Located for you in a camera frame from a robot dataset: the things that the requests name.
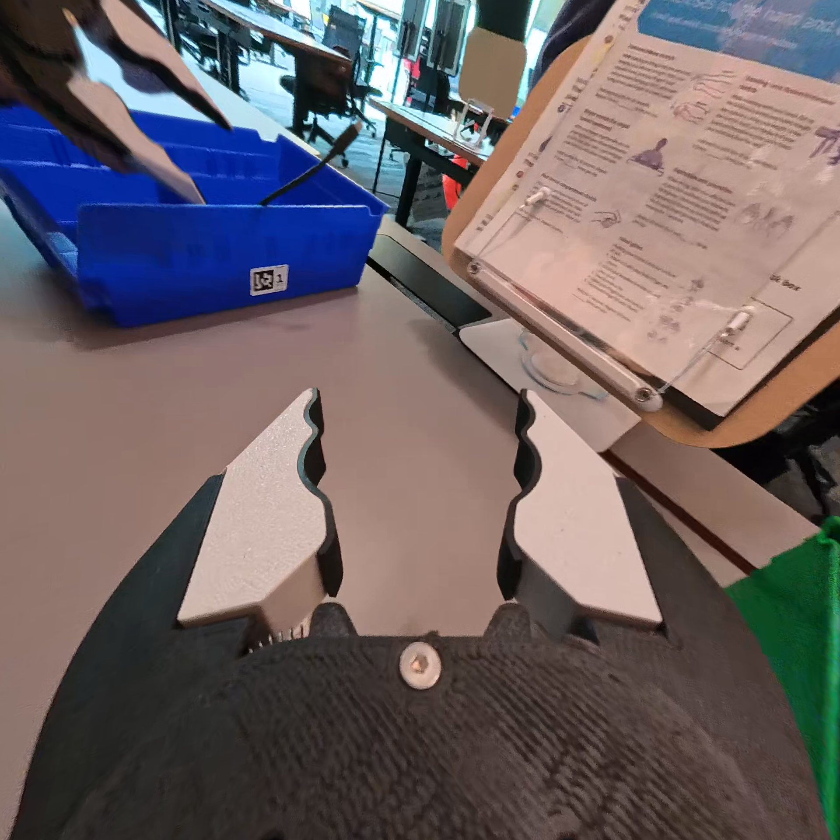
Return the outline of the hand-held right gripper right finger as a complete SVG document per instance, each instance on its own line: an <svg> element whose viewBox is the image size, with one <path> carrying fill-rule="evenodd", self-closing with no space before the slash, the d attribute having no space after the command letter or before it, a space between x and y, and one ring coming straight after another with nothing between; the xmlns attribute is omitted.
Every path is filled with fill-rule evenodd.
<svg viewBox="0 0 840 840"><path fill-rule="evenodd" d="M615 472L547 403L521 391L497 583L547 635L597 640L594 623L643 632L664 619Z"/></svg>

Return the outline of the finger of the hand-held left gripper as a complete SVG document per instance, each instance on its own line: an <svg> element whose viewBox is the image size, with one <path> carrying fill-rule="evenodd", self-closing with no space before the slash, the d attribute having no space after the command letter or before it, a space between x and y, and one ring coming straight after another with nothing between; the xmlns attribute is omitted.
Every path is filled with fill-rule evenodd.
<svg viewBox="0 0 840 840"><path fill-rule="evenodd" d="M70 73L66 89L68 109L90 143L97 144L101 151L108 149L124 169L148 175L186 203L206 203L192 177L142 132L113 89L90 79L83 70Z"/></svg>
<svg viewBox="0 0 840 840"><path fill-rule="evenodd" d="M233 127L153 19L134 1L100 1L98 45L121 69L132 89L172 93L220 128Z"/></svg>

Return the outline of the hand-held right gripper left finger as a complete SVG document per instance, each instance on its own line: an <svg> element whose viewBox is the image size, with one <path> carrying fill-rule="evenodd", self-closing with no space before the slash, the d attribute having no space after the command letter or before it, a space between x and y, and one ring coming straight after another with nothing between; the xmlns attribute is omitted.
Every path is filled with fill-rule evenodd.
<svg viewBox="0 0 840 840"><path fill-rule="evenodd" d="M222 475L177 622L248 620L254 643L303 637L338 594L340 541L326 473L319 389L304 390Z"/></svg>

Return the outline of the large blue plastic bin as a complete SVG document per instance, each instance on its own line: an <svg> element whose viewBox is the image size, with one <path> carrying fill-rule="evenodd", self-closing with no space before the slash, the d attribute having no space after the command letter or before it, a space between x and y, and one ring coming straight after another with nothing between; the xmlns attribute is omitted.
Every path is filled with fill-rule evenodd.
<svg viewBox="0 0 840 840"><path fill-rule="evenodd" d="M124 328L356 286L387 208L287 137L133 112L206 198L99 165L29 108L2 111L2 198L60 282Z"/></svg>

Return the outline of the green plastic bin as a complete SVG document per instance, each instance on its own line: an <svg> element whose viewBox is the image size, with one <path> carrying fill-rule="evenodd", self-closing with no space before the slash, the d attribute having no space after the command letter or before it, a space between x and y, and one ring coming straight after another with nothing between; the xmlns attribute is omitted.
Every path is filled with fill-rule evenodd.
<svg viewBox="0 0 840 840"><path fill-rule="evenodd" d="M784 689L839 837L839 519L725 591Z"/></svg>

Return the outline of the wooden desk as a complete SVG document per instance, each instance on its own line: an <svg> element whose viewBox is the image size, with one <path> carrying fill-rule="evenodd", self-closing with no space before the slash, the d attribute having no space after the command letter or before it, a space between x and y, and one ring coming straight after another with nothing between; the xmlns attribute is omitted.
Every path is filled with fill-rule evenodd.
<svg viewBox="0 0 840 840"><path fill-rule="evenodd" d="M395 210L395 222L403 228L408 228L424 165L467 188L494 150L487 139L480 144L469 143L462 136L457 120L441 114L420 112L380 99L374 99L371 105L385 117L383 142L407 155Z"/></svg>
<svg viewBox="0 0 840 840"><path fill-rule="evenodd" d="M333 95L345 100L353 78L353 59L327 47L278 19L235 2L203 1L218 17L217 50L221 80L235 94L240 93L238 58L235 47L246 36L250 45L253 33L264 36L295 60L292 124L290 131L303 138L307 116L316 113L316 100Z"/></svg>

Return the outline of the black office chair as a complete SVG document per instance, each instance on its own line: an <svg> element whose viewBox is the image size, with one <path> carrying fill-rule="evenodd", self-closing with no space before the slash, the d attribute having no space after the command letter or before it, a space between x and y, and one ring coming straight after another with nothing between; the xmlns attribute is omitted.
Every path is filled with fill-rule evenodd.
<svg viewBox="0 0 840 840"><path fill-rule="evenodd" d="M337 60L313 54L295 55L295 74L282 76L280 86L293 97L290 131L310 144L323 140L333 144L334 138L319 119L336 116L358 119L372 135L375 126L363 113L371 88L360 81L364 19L331 6L322 38L322 45L348 60Z"/></svg>

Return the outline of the black monitor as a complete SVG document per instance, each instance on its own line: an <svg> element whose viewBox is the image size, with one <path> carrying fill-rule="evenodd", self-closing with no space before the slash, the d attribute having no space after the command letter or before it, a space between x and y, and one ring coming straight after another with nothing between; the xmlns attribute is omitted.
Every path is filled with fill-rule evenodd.
<svg viewBox="0 0 840 840"><path fill-rule="evenodd" d="M403 1L402 15L397 31L396 52L399 57L415 61L424 34L429 1Z"/></svg>
<svg viewBox="0 0 840 840"><path fill-rule="evenodd" d="M449 77L454 77L459 72L470 10L470 1L434 2L433 24L427 45L427 64Z"/></svg>

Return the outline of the clear acrylic stand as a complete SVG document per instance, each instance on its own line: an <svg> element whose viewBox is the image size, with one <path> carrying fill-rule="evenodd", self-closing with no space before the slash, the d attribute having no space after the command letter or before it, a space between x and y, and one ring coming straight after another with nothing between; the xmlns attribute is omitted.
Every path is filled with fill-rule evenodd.
<svg viewBox="0 0 840 840"><path fill-rule="evenodd" d="M479 148L487 138L495 115L495 109L485 102L476 98L467 99L457 112L457 120L451 133L452 139Z"/></svg>

